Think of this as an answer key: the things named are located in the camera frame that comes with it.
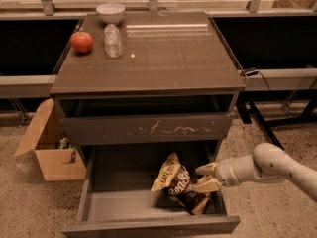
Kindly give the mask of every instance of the white bowl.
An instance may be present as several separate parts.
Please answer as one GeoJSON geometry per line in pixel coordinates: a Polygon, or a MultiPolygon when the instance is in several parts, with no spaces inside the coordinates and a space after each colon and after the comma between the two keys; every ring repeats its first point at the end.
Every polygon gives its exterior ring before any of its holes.
{"type": "Polygon", "coordinates": [[[126,7],[123,4],[101,4],[96,8],[99,18],[106,24],[118,25],[125,15],[126,7]]]}

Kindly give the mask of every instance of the water bottle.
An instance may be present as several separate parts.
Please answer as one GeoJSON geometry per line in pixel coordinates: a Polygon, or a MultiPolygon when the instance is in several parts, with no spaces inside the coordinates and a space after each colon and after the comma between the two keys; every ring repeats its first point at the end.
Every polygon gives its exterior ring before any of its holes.
{"type": "Polygon", "coordinates": [[[110,58],[114,59],[121,55],[123,51],[123,45],[118,27],[113,24],[109,24],[107,27],[105,27],[104,44],[105,51],[110,58]]]}

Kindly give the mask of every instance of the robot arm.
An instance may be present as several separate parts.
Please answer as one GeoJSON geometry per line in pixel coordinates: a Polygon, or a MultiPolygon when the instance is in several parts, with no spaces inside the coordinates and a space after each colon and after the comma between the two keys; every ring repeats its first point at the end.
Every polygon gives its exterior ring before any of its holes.
{"type": "Polygon", "coordinates": [[[209,178],[197,186],[199,192],[207,192],[211,182],[219,187],[237,186],[246,181],[273,183],[288,179],[317,202],[317,172],[270,143],[257,145],[252,155],[208,164],[197,168],[196,172],[209,178]]]}

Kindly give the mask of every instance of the cabinet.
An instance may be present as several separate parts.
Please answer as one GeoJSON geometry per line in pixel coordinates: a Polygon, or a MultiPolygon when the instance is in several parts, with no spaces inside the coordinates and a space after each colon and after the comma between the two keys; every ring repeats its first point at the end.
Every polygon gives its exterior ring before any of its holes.
{"type": "Polygon", "coordinates": [[[61,124],[87,162],[77,223],[67,237],[164,237],[230,233],[220,193],[192,216],[150,192],[170,152],[194,169],[216,157],[245,85],[203,13],[127,13],[118,59],[104,24],[87,15],[93,50],[70,50],[51,89],[61,124]]]}

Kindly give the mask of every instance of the open cardboard box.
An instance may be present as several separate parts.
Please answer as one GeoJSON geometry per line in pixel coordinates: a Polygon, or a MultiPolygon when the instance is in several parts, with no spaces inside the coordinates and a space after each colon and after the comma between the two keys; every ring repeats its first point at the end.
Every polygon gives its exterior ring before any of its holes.
{"type": "Polygon", "coordinates": [[[63,136],[59,115],[52,99],[41,103],[23,136],[15,157],[34,151],[44,179],[85,179],[86,166],[75,149],[57,149],[56,142],[63,136]]]}

